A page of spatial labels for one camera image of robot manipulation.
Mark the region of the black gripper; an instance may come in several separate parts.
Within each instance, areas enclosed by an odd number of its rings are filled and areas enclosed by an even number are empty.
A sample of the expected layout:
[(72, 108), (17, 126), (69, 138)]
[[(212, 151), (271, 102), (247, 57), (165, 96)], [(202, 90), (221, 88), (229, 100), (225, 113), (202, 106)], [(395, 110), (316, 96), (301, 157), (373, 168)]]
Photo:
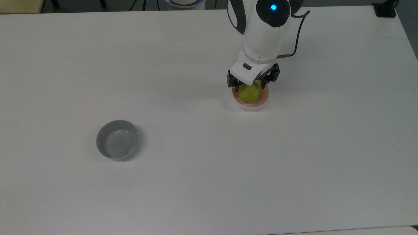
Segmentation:
[(260, 66), (250, 66), (243, 63), (241, 68), (237, 71), (230, 69), (227, 73), (227, 86), (239, 90), (240, 86), (251, 86), (255, 82), (260, 82), (261, 89), (264, 89), (270, 82), (275, 82), (280, 73), (278, 64), (274, 64), (266, 71), (258, 70)]

